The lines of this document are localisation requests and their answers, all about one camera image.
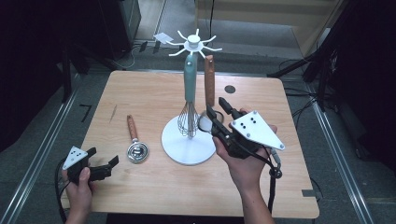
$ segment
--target whisk handle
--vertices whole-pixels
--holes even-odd
[[[132,115],[128,115],[126,117],[127,123],[128,123],[128,129],[129,129],[129,134],[131,135],[131,139],[134,141],[137,141],[137,130],[136,126],[134,125],[134,119],[132,118]]]
[[[197,57],[189,54],[184,63],[184,93],[186,102],[195,101],[195,88],[197,78]]]

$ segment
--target wooden handle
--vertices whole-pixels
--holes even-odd
[[[129,134],[131,135],[131,139],[137,139],[137,131],[136,131],[136,126],[134,125],[134,119],[132,118],[132,115],[128,115],[126,117],[126,120],[128,122],[128,129],[129,129]]]
[[[205,100],[208,105],[215,105],[215,61],[213,55],[205,57]]]

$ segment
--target wire whisk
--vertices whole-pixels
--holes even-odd
[[[184,63],[184,97],[186,104],[178,116],[177,125],[183,136],[193,138],[198,130],[198,118],[194,106],[197,76],[197,57],[189,54]]]
[[[177,125],[183,136],[194,137],[198,130],[198,118],[194,102],[186,102],[178,116]]]

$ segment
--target wooden table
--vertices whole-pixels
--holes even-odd
[[[235,87],[235,93],[224,90],[228,85]],[[281,81],[263,77],[216,76],[217,99],[220,96],[235,108],[258,110],[268,123],[278,127],[277,135],[286,149],[278,152],[283,176],[276,181],[273,216],[317,217],[316,198],[303,195],[303,191],[312,193],[313,189]],[[197,112],[204,111],[202,75],[197,77],[195,99]],[[92,211],[243,215],[238,191],[226,163],[218,155],[202,164],[185,166],[174,162],[164,152],[161,142],[163,128],[179,115],[184,104],[182,74],[116,71],[110,75],[81,148],[96,147],[97,153],[90,158],[92,166],[107,164],[116,155],[119,155],[120,163],[114,167],[111,177],[95,182]],[[215,109],[222,111],[219,105],[215,105]],[[149,147],[148,158],[141,164],[131,163],[126,156],[126,150],[132,143],[126,122],[128,114],[134,117],[139,140]],[[231,116],[225,118],[226,123],[232,120]],[[265,201],[269,196],[269,181],[268,167],[265,167],[261,178]],[[65,196],[63,204],[68,206]]]

